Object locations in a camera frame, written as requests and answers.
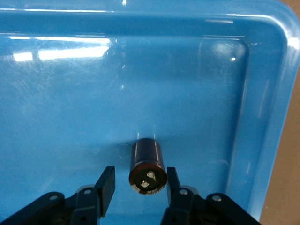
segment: metal terminal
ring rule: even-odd
[[[142,186],[143,188],[146,188],[146,187],[149,186],[149,183],[143,180],[141,186]]]
[[[149,171],[147,173],[147,177],[150,177],[150,178],[155,178],[155,173],[153,171]]]

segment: electrolytic capacitor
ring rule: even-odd
[[[129,183],[140,194],[152,195],[162,190],[167,175],[159,144],[152,139],[138,140],[132,147]]]

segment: capacitor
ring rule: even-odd
[[[144,138],[132,147],[129,183],[138,193],[152,195],[167,182],[163,157],[157,141]]]

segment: brown floor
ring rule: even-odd
[[[300,0],[282,1],[300,18]],[[261,223],[300,225],[300,73],[294,86]]]

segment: black cylinder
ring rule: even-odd
[[[162,190],[167,175],[159,144],[152,139],[138,140],[132,147],[129,183],[138,193],[152,195]]]

